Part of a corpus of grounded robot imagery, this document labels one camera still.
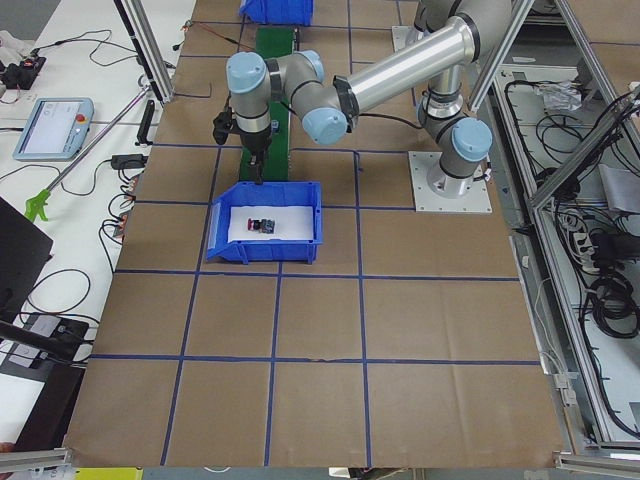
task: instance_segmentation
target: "blue bin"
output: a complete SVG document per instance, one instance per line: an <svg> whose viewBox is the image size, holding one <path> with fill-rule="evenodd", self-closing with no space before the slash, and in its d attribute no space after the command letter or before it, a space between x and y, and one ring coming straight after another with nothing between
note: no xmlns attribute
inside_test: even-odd
<svg viewBox="0 0 640 480"><path fill-rule="evenodd" d="M213 203L207 260L222 257L245 265L252 261L302 260L313 263L322 244L322 197L319 182L240 182ZM228 240L231 207L305 206L313 208L312 240Z"/></svg>
<svg viewBox="0 0 640 480"><path fill-rule="evenodd" d="M256 23L311 25L313 0L244 0L240 15Z"/></svg>

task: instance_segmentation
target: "blue joint cap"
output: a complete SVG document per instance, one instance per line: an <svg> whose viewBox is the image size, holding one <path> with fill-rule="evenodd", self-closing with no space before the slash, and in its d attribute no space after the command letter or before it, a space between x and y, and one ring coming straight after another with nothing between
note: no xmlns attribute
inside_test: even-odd
<svg viewBox="0 0 640 480"><path fill-rule="evenodd" d="M267 74L267 66L260 55L240 52L227 61L227 85L231 93L248 93L258 88Z"/></svg>
<svg viewBox="0 0 640 480"><path fill-rule="evenodd" d="M467 162L477 163L489 153L493 135L484 122L463 118L453 127L451 141L458 155Z"/></svg>
<svg viewBox="0 0 640 480"><path fill-rule="evenodd" d="M313 65L313 69L316 71L316 75L318 76L318 80L324 82L324 66L322 65L322 60L320 60L320 55L314 50L305 50L304 52L298 52L300 55L304 55L307 60L311 62Z"/></svg>
<svg viewBox="0 0 640 480"><path fill-rule="evenodd" d="M333 145L347 133L347 117L336 108L316 108L302 119L302 128L319 145Z"/></svg>

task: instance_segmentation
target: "black connector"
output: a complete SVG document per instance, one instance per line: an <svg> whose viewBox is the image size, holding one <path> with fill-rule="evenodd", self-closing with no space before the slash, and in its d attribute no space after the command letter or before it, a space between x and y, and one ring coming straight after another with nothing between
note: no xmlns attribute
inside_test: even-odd
<svg viewBox="0 0 640 480"><path fill-rule="evenodd" d="M113 155L111 157L111 168L114 170L126 170L128 168L144 168L147 164L146 156L141 153L129 155Z"/></svg>

